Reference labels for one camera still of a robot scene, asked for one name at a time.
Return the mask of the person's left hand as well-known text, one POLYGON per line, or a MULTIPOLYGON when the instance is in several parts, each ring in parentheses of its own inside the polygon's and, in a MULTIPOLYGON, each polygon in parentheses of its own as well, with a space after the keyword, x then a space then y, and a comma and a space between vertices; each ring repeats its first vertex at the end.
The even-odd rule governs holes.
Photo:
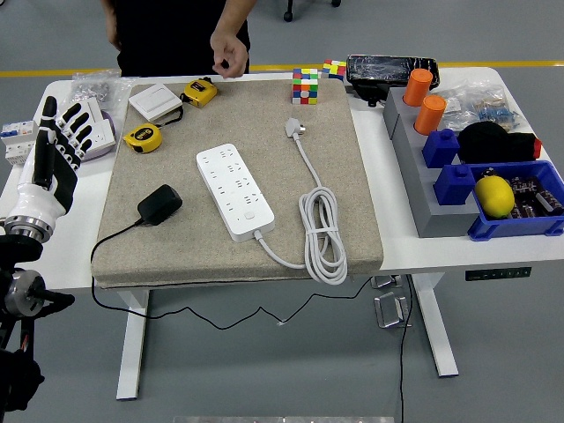
POLYGON ((213 70, 222 78, 239 78, 245 74, 249 53, 246 46, 229 31, 216 29, 211 36, 213 70))

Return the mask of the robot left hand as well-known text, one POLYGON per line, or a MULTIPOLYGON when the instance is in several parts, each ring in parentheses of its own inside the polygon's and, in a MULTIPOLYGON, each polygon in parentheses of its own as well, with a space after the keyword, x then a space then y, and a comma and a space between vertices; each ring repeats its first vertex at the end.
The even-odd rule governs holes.
POLYGON ((39 131, 19 179, 18 199, 4 222, 8 234, 36 233, 46 240, 73 203, 77 171, 92 145, 89 113, 75 103, 57 111, 45 99, 39 131))

